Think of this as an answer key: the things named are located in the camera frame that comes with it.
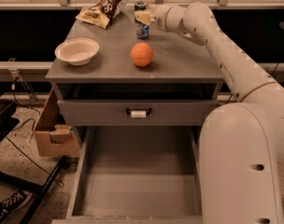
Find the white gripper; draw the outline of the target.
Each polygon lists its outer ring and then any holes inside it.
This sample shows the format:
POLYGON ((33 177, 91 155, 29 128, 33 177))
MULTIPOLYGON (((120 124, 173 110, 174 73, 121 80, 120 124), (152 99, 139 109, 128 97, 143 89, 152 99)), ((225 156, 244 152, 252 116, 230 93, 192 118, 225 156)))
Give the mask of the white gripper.
POLYGON ((135 19, 146 25, 155 23, 157 29, 168 32, 166 20, 170 9, 170 6, 157 6, 153 11, 151 9, 137 10, 135 19))

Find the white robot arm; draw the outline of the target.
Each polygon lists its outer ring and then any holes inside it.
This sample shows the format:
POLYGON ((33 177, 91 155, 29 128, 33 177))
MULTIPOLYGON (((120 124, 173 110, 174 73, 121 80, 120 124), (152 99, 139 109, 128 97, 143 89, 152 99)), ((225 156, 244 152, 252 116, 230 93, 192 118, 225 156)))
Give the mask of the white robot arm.
POLYGON ((203 45, 235 98, 199 137, 203 224, 284 224, 277 162, 284 158, 284 88, 219 27, 202 3, 138 10, 135 18, 203 45))

